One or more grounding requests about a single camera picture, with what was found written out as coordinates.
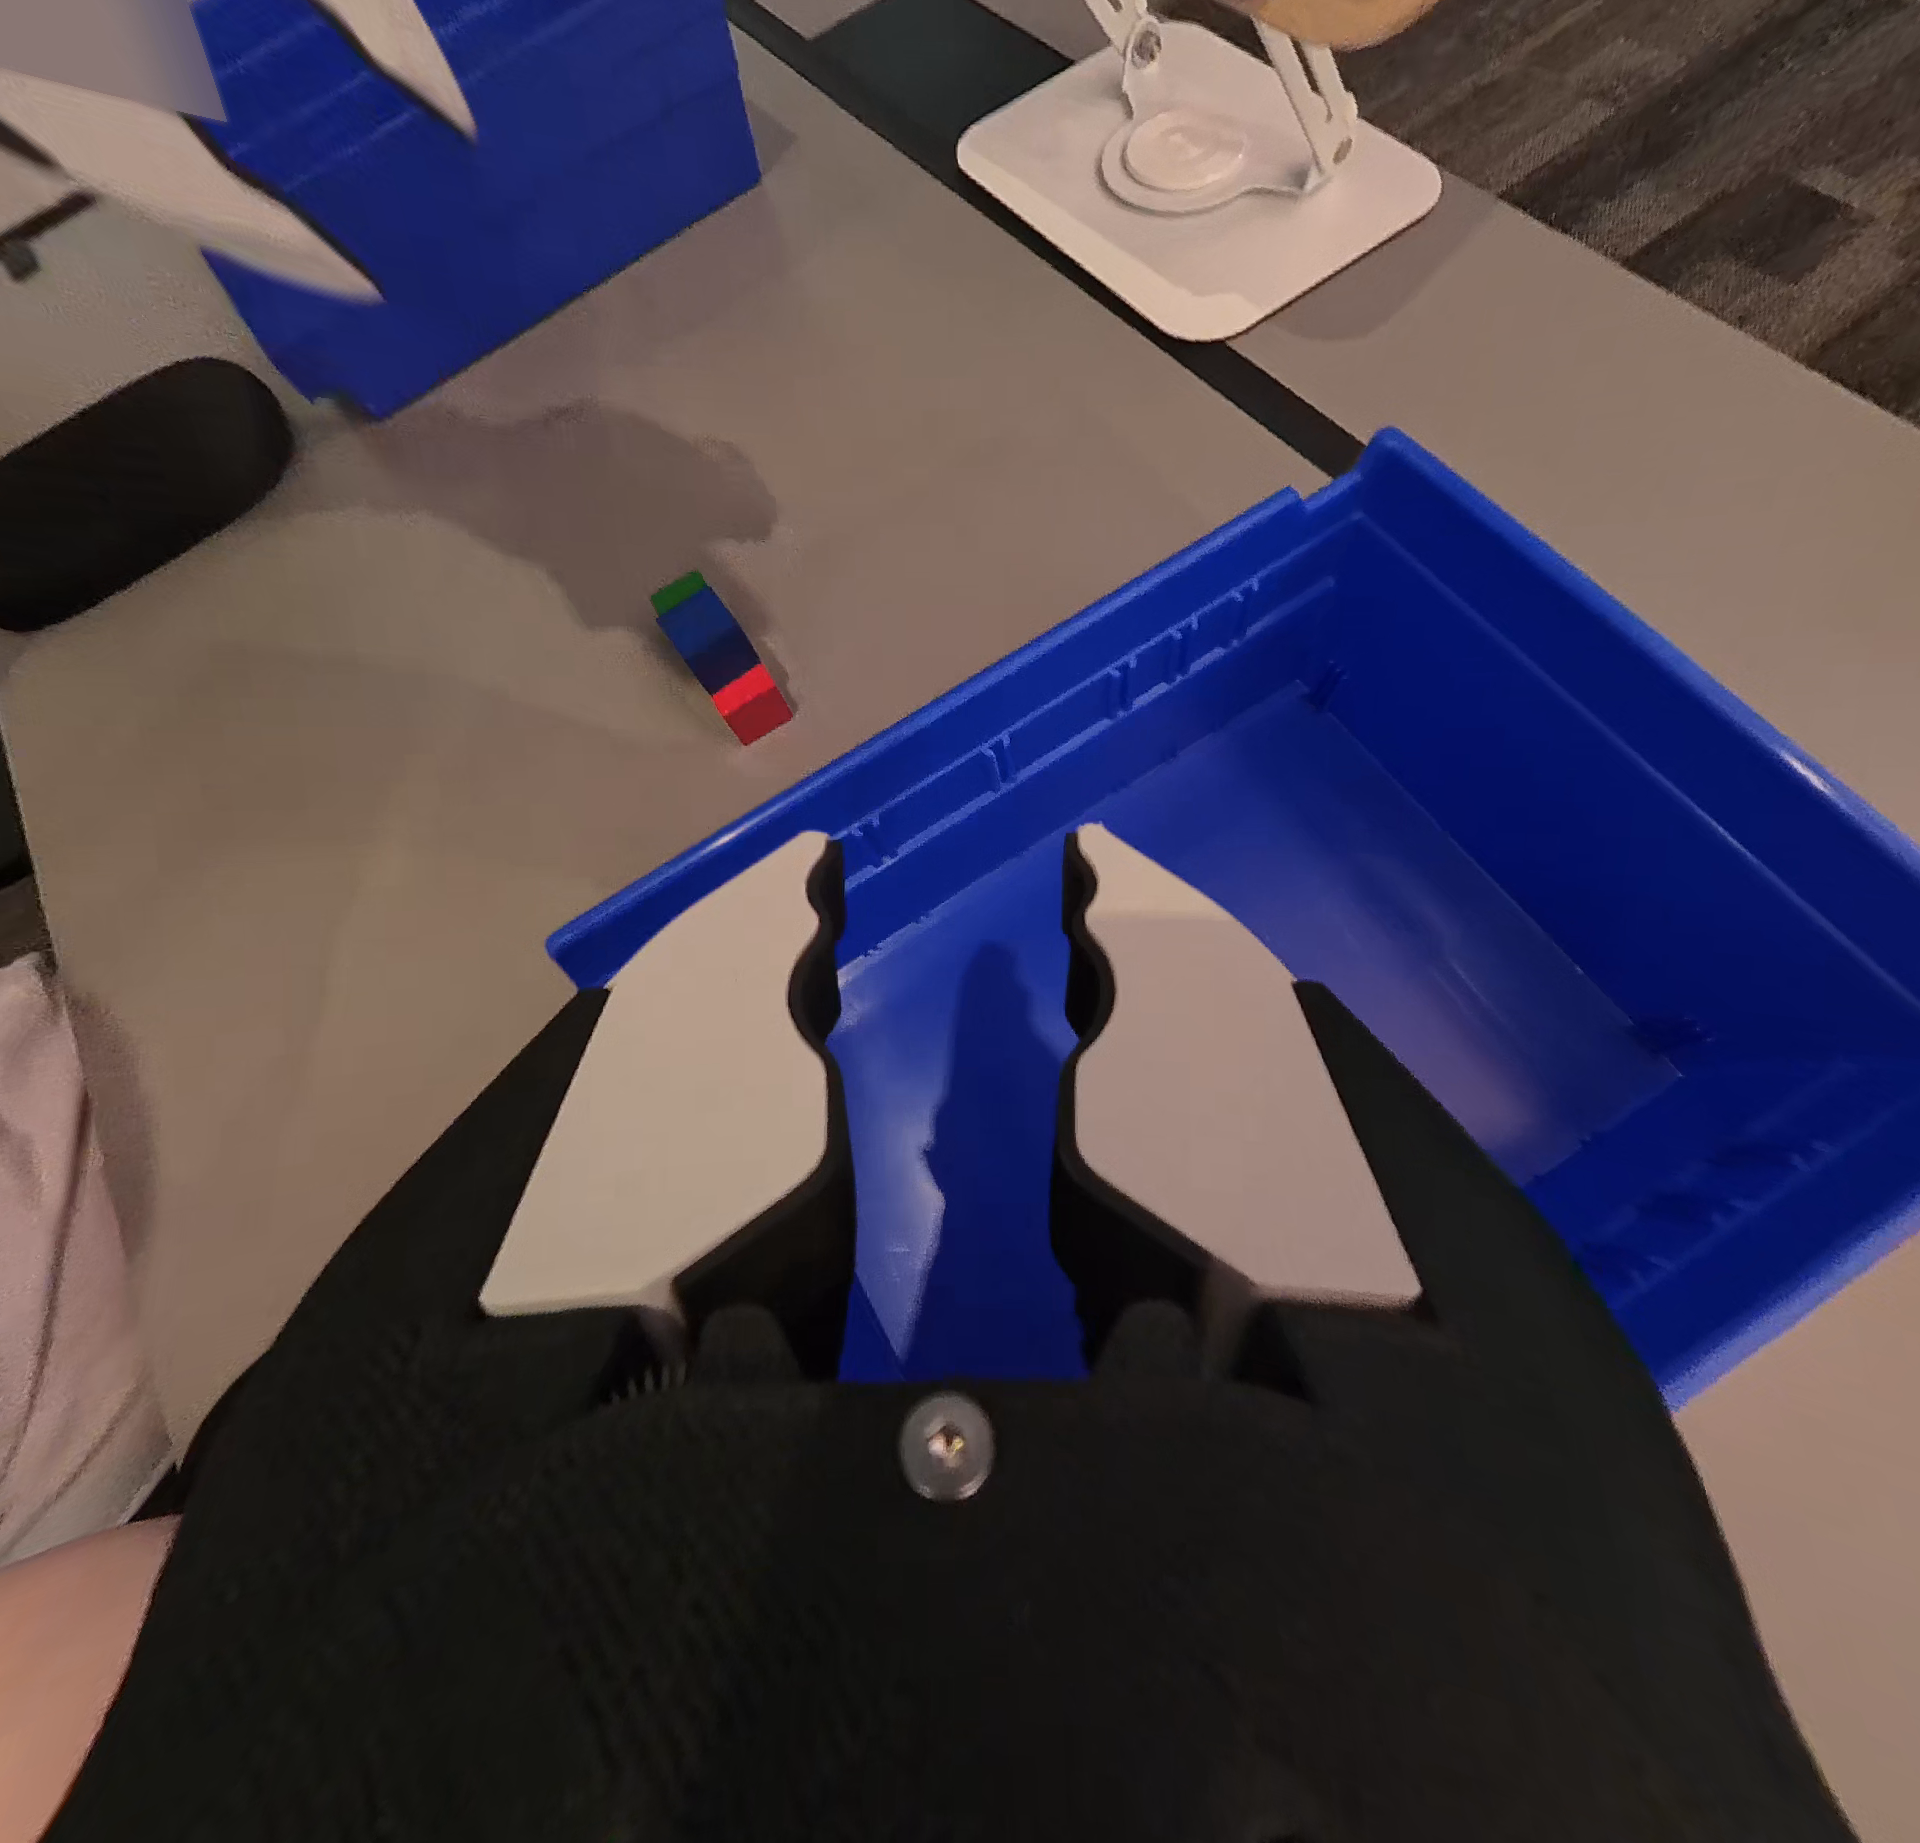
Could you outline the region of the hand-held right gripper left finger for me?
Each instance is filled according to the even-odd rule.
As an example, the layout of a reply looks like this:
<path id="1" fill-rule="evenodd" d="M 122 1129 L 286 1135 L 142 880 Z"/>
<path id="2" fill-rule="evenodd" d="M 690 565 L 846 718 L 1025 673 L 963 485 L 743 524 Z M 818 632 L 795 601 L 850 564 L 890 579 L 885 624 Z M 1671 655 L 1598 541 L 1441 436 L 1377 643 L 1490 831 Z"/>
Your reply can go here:
<path id="1" fill-rule="evenodd" d="M 802 831 L 617 968 L 483 1283 L 487 1317 L 843 1317 L 840 928 L 840 849 Z"/>

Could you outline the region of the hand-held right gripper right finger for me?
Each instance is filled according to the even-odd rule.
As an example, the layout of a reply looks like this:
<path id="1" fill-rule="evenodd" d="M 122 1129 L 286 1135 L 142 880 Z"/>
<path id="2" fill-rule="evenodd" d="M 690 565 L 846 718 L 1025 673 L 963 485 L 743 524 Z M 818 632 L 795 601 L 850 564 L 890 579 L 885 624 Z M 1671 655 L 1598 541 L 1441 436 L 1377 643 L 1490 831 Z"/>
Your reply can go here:
<path id="1" fill-rule="evenodd" d="M 1295 975 L 1105 823 L 1064 849 L 1056 1255 L 1084 1297 L 1417 1300 Z"/>

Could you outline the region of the blue plastic bin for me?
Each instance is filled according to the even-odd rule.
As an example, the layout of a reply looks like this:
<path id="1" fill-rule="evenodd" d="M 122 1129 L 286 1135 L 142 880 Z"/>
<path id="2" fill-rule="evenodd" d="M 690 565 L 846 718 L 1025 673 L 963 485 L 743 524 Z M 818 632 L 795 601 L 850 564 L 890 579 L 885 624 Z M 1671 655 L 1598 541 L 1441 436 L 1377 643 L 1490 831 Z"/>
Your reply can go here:
<path id="1" fill-rule="evenodd" d="M 380 288 L 207 253 L 303 398 L 386 416 L 756 185 L 724 0 L 418 0 L 476 120 L 449 128 L 305 0 L 197 0 L 204 125 Z"/>
<path id="2" fill-rule="evenodd" d="M 1667 1405 L 1918 1220 L 1918 849 L 1399 432 L 560 925 L 602 985 L 840 844 L 843 1374 L 1073 1374 L 1064 834 L 1325 982 L 1560 1233 Z"/>

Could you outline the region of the blue wooden cube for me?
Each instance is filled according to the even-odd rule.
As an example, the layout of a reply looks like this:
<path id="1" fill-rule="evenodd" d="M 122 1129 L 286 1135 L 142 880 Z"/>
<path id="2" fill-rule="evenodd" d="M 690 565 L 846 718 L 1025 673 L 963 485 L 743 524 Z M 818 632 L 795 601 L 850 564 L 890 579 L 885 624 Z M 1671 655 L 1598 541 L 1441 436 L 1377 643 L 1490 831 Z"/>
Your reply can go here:
<path id="1" fill-rule="evenodd" d="M 761 667 L 752 636 L 708 586 L 691 587 L 679 601 L 656 601 L 656 624 L 711 701 Z"/>

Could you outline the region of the black strip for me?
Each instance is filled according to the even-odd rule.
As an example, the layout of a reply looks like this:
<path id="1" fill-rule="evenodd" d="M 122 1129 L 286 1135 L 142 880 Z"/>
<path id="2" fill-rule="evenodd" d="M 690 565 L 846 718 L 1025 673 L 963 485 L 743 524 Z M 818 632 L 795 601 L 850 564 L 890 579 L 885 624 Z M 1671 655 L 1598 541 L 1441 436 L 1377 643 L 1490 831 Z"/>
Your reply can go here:
<path id="1" fill-rule="evenodd" d="M 1335 416 L 1242 352 L 1217 342 L 1179 342 L 1140 318 L 961 171 L 958 138 L 973 111 L 994 111 L 1024 87 L 1064 72 L 1067 59 L 1060 50 L 979 0 L 871 0 L 813 37 L 756 0 L 726 0 L 726 13 L 735 31 L 752 37 L 855 124 L 1003 229 L 1053 276 L 1096 299 L 1308 468 L 1339 478 L 1359 463 L 1361 439 Z"/>

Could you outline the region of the person's leg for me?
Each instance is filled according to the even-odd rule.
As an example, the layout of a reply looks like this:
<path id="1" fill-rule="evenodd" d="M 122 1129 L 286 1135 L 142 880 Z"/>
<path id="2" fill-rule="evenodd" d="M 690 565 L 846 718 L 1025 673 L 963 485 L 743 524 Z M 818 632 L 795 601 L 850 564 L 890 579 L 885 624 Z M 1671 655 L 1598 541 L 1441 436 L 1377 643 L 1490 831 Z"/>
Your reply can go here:
<path id="1" fill-rule="evenodd" d="M 132 1520 L 3 1568 L 6 1841 L 36 1841 L 71 1789 L 176 1528 L 176 1519 Z"/>

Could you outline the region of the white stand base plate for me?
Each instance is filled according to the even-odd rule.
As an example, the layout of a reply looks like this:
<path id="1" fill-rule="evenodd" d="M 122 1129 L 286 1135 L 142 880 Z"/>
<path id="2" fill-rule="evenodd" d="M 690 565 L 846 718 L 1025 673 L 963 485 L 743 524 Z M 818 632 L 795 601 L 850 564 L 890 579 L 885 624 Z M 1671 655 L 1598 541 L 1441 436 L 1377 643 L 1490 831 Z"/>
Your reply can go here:
<path id="1" fill-rule="evenodd" d="M 1082 0 L 1105 48 L 958 138 L 958 167 L 1140 318 L 1225 342 L 1422 225 L 1441 171 L 1260 0 Z"/>

